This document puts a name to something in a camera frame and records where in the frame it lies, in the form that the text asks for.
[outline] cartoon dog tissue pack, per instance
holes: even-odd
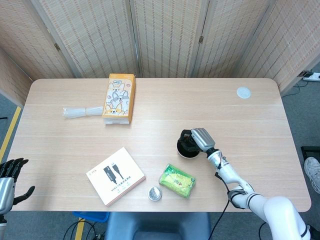
[[[129,124],[132,118],[136,89],[133,74],[109,75],[102,117],[105,124]]]

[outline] power strip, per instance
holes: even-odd
[[[310,77],[304,77],[303,80],[320,82],[320,72],[314,72]]]

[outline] yellow floor tape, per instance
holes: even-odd
[[[1,146],[1,148],[0,148],[0,163],[2,162],[2,158],[4,157],[5,151],[6,151],[6,149],[7,149],[8,143],[9,143],[9,140],[10,140],[10,138],[11,138],[11,134],[12,134],[12,132],[14,131],[14,128],[15,128],[15,126],[16,126],[16,123],[17,123],[17,120],[18,120],[20,111],[21,111],[21,107],[17,106],[17,107],[16,107],[16,110],[15,110],[15,113],[14,113],[14,115],[13,115],[13,118],[12,118],[12,120],[11,120],[9,129],[8,129],[8,131],[6,132],[6,135],[5,135],[5,137],[4,137],[2,146]]]
[[[78,226],[76,227],[75,240],[81,240],[82,233],[84,231],[85,219],[79,217],[79,221],[80,222],[78,223]]]

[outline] wooden table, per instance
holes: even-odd
[[[251,97],[236,90],[246,86]],[[104,125],[99,116],[64,119],[63,107],[104,103],[106,79],[40,79],[30,89],[9,158],[28,158],[16,195],[35,185],[33,195],[13,207],[23,211],[221,212],[224,184],[202,153],[178,155],[183,129],[205,128],[238,174],[266,197],[286,196],[298,211],[310,196],[276,83],[268,78],[138,78],[130,125]],[[106,207],[86,172],[125,147],[146,180]],[[189,199],[158,186],[171,163],[196,177]],[[243,211],[231,204],[227,211]]]

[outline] robot finger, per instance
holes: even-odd
[[[15,166],[17,166],[19,163],[21,163],[24,160],[23,157],[21,158],[17,158],[16,160],[14,160],[13,162],[10,163],[10,165],[8,166],[6,172],[5,172],[5,177],[11,177],[11,173],[13,172]]]
[[[34,192],[35,190],[35,186],[31,186],[29,188],[29,190],[24,194],[24,195],[21,195],[21,196],[17,196],[13,199],[13,205],[17,205],[18,203],[26,200],[27,198],[29,198],[31,196],[31,194]]]
[[[20,161],[13,169],[12,171],[12,174],[11,174],[11,177],[14,178],[14,182],[17,181],[18,177],[19,177],[19,174],[20,174],[20,170],[21,168],[23,167],[23,165],[25,165],[29,160],[28,159],[25,159],[23,161]]]
[[[4,164],[1,164],[0,168],[0,178],[4,178],[6,176],[6,171],[9,167],[9,165],[14,161],[14,159],[10,161],[6,161]]]

